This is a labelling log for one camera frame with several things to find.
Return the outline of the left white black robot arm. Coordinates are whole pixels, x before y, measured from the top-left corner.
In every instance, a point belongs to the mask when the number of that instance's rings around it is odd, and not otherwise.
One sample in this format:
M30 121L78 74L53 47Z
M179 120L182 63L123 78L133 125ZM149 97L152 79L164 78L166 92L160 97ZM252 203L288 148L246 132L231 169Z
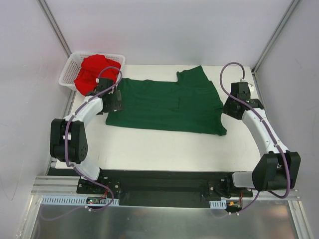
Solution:
M99 194L106 182L100 178L100 168L88 156L85 128L96 115L119 112L123 109L122 96L117 89L119 82L98 78L97 86L84 98L78 109L64 117L54 119L50 127L50 155L65 162L81 178L89 180L88 188Z

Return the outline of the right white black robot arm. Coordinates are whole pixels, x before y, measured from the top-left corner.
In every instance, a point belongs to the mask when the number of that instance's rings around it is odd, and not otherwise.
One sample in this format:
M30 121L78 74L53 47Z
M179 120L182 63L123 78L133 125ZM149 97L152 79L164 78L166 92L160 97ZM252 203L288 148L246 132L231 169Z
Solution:
M224 192L236 196L242 188L257 191L293 189L301 163L297 152L290 151L272 129L259 99L252 99L247 82L231 84L231 92L223 113L241 120L249 129L261 159L253 171L234 172L232 180L224 184Z

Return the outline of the green t shirt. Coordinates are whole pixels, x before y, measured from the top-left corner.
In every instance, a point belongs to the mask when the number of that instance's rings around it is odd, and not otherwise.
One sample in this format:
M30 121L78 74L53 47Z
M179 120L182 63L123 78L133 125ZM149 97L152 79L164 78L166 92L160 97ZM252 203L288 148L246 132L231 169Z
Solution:
M117 89L123 109L106 118L110 126L224 136L223 103L203 67L177 72L177 81L123 78Z

